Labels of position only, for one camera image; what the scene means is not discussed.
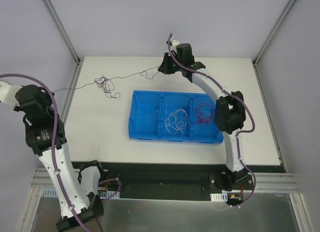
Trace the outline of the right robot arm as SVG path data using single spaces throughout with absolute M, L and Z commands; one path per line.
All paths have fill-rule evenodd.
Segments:
M 237 189 L 248 175 L 242 161 L 242 143 L 238 137 L 246 120 L 243 95 L 240 91 L 226 92 L 206 66 L 195 61 L 190 44 L 170 39 L 167 45 L 168 52 L 164 54 L 158 71 L 166 75 L 180 71 L 183 77 L 200 87 L 215 102 L 214 122 L 223 134 L 226 162 L 225 172 L 215 179 L 214 184 L 226 191 Z

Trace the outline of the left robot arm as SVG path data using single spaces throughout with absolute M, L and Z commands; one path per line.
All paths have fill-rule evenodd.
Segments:
M 52 93 L 36 85 L 27 85 L 16 92 L 15 98 L 18 101 L 15 111 L 24 112 L 26 143 L 46 168 L 59 199 L 58 231 L 97 220 L 104 214 L 97 191 L 106 180 L 102 165 L 93 160 L 81 165 L 79 173 L 75 172 L 65 126 Z

